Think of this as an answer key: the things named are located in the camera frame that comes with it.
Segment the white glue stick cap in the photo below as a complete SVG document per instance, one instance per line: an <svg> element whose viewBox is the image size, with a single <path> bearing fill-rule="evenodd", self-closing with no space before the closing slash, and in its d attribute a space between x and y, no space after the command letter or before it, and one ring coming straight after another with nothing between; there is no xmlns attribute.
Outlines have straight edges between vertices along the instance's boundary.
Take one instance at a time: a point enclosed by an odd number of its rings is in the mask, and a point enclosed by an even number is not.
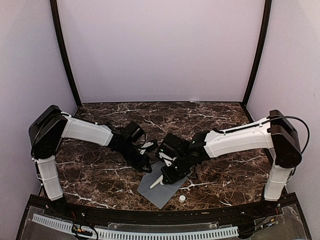
<svg viewBox="0 0 320 240"><path fill-rule="evenodd" d="M179 201L180 201L181 203L185 202L185 201L186 201L186 196L185 196L185 195L180 195L180 196L179 196Z"/></svg>

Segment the black frame post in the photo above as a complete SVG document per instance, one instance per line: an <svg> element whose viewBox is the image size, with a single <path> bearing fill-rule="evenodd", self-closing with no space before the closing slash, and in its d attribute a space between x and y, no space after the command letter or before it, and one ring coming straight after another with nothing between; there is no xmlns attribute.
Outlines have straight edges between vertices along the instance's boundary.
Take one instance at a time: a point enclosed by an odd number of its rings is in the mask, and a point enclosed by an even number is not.
<svg viewBox="0 0 320 240"><path fill-rule="evenodd" d="M241 105L243 106L244 109L247 108L247 105L251 97L251 93L253 91L255 80L258 74L258 70L259 70L259 66L260 66L260 62L261 62L261 58L264 50L265 40L267 36L268 26L269 26L271 8L272 8L272 0L265 0L262 20L261 20L261 27L259 31L259 37L258 37L254 59L253 59L253 64L250 71L248 83L245 89L245 93L241 102Z"/></svg>
<svg viewBox="0 0 320 240"><path fill-rule="evenodd" d="M73 76L71 64L69 61L69 56L67 53L67 48L63 36L63 30L62 30L62 24L60 20L60 14L58 9L58 1L57 0L49 0L50 3L50 9L51 9L51 15L55 30L55 35L59 47L60 56L62 59L63 67L65 70L65 74L68 80L68 84L74 99L74 102L76 104L76 107L79 108L82 106L82 101L76 86L75 78Z"/></svg>

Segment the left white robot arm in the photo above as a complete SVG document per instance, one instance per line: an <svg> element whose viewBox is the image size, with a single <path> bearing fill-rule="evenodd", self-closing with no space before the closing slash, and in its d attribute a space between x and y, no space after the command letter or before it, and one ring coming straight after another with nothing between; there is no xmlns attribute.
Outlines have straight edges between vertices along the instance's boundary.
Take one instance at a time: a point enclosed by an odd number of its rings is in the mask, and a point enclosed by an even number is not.
<svg viewBox="0 0 320 240"><path fill-rule="evenodd" d="M156 139L147 140L145 131L135 122L125 126L84 120L49 106L28 128L31 160L43 185L51 210L67 218L70 206L62 199L65 190L97 181L94 175L126 166L150 173L150 153L158 147Z"/></svg>

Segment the right black frame post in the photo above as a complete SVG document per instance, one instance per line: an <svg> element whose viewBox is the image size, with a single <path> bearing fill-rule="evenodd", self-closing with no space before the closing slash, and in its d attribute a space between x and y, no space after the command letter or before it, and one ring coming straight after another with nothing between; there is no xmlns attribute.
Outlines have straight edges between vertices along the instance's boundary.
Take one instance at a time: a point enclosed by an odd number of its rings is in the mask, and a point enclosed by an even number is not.
<svg viewBox="0 0 320 240"><path fill-rule="evenodd" d="M244 109L247 108L247 105L251 97L251 93L253 91L255 80L258 74L258 70L259 70L259 66L260 66L260 62L261 62L261 58L264 50L265 40L267 36L268 26L269 26L271 8L272 8L272 0L265 0L262 20L261 20L261 27L259 31L259 37L258 37L254 59L253 59L253 64L250 71L248 83L245 89L245 93L241 102L241 105L243 106Z"/></svg>

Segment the grey envelope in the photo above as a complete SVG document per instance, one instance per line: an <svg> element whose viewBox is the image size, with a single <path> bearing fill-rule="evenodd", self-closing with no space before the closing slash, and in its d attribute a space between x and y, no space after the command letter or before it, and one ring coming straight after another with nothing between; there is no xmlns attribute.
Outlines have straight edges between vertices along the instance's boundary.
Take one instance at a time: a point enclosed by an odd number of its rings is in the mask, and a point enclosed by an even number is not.
<svg viewBox="0 0 320 240"><path fill-rule="evenodd" d="M154 204L158 209L162 209L165 204L172 198L172 196L178 191L178 189L185 183L187 177L179 180L174 184L158 183L153 188L150 188L152 184L162 175L161 168L165 164L161 161L151 165L152 173L146 173L137 189L137 191Z"/></svg>

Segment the beige letter paper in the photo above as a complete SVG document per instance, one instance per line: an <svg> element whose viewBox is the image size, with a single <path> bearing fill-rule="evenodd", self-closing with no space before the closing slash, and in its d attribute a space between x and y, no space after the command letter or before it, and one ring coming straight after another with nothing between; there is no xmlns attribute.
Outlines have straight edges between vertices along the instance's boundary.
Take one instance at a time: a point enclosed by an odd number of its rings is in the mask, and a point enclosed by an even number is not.
<svg viewBox="0 0 320 240"><path fill-rule="evenodd" d="M149 188L152 189L158 184L160 184L162 186L164 185L163 184L163 175L161 175Z"/></svg>

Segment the left black frame post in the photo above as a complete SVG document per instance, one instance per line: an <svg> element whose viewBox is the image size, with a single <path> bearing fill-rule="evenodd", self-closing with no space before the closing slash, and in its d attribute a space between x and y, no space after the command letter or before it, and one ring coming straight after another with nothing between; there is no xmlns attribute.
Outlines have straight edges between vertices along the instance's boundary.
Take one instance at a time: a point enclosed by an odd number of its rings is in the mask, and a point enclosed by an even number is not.
<svg viewBox="0 0 320 240"><path fill-rule="evenodd" d="M60 14L58 9L58 1L57 0L49 0L50 3L50 9L51 9L51 15L55 30L55 35L59 47L60 56L62 59L63 67L65 70L65 74L68 80L68 84L74 99L74 102L76 104L76 107L79 108L82 106L82 101L76 86L75 78L73 76L71 64L69 61L69 56L67 53L67 48L63 36L63 30L62 30L62 24L60 20Z"/></svg>

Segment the black front rail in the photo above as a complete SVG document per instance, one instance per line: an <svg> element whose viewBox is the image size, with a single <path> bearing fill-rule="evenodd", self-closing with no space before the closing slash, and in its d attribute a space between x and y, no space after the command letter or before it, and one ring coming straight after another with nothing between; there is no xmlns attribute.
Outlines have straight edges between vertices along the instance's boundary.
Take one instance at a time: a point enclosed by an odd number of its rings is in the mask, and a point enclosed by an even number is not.
<svg viewBox="0 0 320 240"><path fill-rule="evenodd" d="M277 216L282 210L277 205L262 202L233 207L184 211L133 211L90 207L67 203L62 208L74 212L76 219L88 224L107 226L110 223L142 225L182 225L218 223L222 225L252 224L254 220Z"/></svg>

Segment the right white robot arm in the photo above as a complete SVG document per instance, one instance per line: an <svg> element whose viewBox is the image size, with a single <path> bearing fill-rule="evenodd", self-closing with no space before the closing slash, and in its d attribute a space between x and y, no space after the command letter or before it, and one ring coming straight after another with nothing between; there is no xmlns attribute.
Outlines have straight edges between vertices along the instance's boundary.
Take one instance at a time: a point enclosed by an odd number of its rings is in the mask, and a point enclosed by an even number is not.
<svg viewBox="0 0 320 240"><path fill-rule="evenodd" d="M290 119L301 120L283 115L275 109L269 112L269 116L247 125L196 133L190 141L168 133L156 152L165 165L153 185L173 185L189 175L195 165L222 155L253 149L274 149L275 158L264 187L264 199L255 205L255 213L266 217L274 210L274 202L280 198L306 150L301 147L298 131Z"/></svg>

